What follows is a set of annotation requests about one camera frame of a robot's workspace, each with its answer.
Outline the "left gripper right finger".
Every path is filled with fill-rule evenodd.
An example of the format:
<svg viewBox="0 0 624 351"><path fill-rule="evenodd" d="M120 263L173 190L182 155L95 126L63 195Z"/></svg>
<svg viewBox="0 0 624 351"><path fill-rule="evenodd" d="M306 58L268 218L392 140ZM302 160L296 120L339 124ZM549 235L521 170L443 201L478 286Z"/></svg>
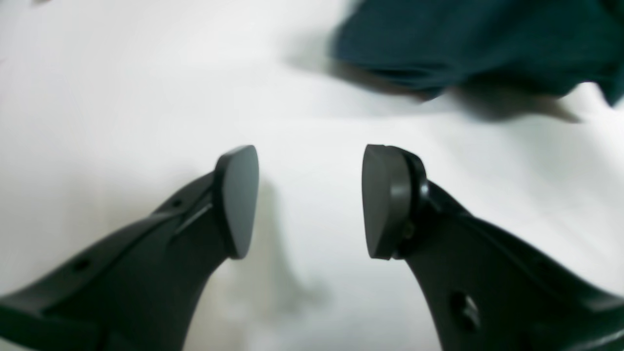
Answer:
<svg viewBox="0 0 624 351"><path fill-rule="evenodd" d="M444 351L621 351L623 298L472 215L421 159L369 144L362 163L371 258L403 260Z"/></svg>

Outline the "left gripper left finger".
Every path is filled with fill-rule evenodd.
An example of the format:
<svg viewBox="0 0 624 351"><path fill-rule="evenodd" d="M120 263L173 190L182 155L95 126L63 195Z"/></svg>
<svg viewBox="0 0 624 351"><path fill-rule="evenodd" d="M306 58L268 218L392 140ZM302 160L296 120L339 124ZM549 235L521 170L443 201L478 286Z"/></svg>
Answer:
<svg viewBox="0 0 624 351"><path fill-rule="evenodd" d="M201 294L250 248L258 153L241 146L147 217L1 298L1 337L35 351L180 351Z"/></svg>

